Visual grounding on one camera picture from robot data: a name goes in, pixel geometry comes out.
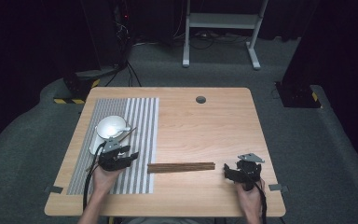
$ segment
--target white stand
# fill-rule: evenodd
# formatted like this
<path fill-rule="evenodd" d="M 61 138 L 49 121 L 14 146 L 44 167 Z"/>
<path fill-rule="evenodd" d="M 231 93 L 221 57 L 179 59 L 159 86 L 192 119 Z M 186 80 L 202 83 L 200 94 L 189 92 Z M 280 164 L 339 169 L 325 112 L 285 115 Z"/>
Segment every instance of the white stand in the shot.
<path fill-rule="evenodd" d="M 187 0 L 186 10 L 186 33 L 185 45 L 183 51 L 183 67 L 190 66 L 190 47 L 189 36 L 190 27 L 205 28 L 231 28 L 231 29 L 253 29 L 250 42 L 246 43 L 249 55 L 252 60 L 253 68 L 260 69 L 260 63 L 255 55 L 255 41 L 263 21 L 264 12 L 266 11 L 269 0 L 262 0 L 260 11 L 257 15 L 242 14 L 215 14 L 215 13 L 190 13 L 190 0 Z"/>

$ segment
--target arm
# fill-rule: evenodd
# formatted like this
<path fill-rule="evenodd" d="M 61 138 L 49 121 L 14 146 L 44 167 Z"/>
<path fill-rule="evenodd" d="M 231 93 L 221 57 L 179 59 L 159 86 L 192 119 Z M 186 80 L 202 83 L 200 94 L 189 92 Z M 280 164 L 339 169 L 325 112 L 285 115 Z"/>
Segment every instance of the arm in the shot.
<path fill-rule="evenodd" d="M 99 166 L 95 169 L 94 173 L 92 174 L 94 191 L 89 198 L 86 209 L 77 222 L 78 224 L 97 223 L 105 196 L 115 184 L 118 175 L 122 171 L 123 170 L 109 172 L 105 171 Z"/>
<path fill-rule="evenodd" d="M 264 191 L 264 180 L 260 179 L 257 185 L 261 185 Z M 241 183 L 235 183 L 237 188 L 238 199 L 240 201 L 241 211 L 244 213 L 248 224 L 260 224 L 261 198 L 257 187 L 249 191 L 245 191 Z"/>

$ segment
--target chopsticks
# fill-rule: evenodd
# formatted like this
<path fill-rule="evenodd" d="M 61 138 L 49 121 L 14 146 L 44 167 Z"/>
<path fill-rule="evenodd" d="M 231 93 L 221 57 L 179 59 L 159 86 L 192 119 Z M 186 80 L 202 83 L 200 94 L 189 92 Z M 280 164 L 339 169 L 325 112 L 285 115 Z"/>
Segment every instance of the chopsticks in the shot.
<path fill-rule="evenodd" d="M 180 163 L 149 163 L 147 172 L 151 173 L 177 173 L 214 170 L 214 162 L 180 162 Z"/>

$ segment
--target gray carpet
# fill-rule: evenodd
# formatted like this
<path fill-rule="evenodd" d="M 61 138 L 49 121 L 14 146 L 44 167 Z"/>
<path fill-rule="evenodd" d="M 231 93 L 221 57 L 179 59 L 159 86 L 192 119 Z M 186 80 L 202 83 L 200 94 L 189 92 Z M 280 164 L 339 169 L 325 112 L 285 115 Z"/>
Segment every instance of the gray carpet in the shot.
<path fill-rule="evenodd" d="M 286 223 L 358 223 L 358 156 L 319 86 L 323 108 L 282 106 L 274 81 L 282 80 L 297 41 L 258 40 L 261 70 L 253 70 L 243 42 L 190 49 L 162 45 L 132 48 L 129 61 L 144 87 L 246 87 L 266 137 L 283 194 Z M 208 43 L 192 41 L 202 48 Z M 109 86 L 128 86 L 121 71 Z M 111 77 L 104 77 L 104 86 Z M 78 217 L 48 217 L 45 188 L 54 183 L 83 105 L 55 105 L 67 93 L 62 80 L 41 92 L 39 105 L 0 134 L 0 223 L 76 223 Z M 268 223 L 282 223 L 269 218 Z"/>

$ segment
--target table top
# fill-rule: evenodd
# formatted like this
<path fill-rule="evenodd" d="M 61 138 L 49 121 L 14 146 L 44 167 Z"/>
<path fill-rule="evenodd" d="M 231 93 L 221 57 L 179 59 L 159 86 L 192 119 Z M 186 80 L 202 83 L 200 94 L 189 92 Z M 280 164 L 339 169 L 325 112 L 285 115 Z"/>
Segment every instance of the table top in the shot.
<path fill-rule="evenodd" d="M 203 96 L 204 104 L 196 102 Z M 45 207 L 49 216 L 80 216 L 82 195 L 66 195 L 97 99 L 159 98 L 156 163 L 212 161 L 215 170 L 154 174 L 150 194 L 111 194 L 102 216 L 119 217 L 241 217 L 235 185 L 224 178 L 226 163 L 254 153 L 265 160 L 267 216 L 282 217 L 281 193 L 251 92 L 246 88 L 94 88 L 90 91 L 73 138 Z"/>

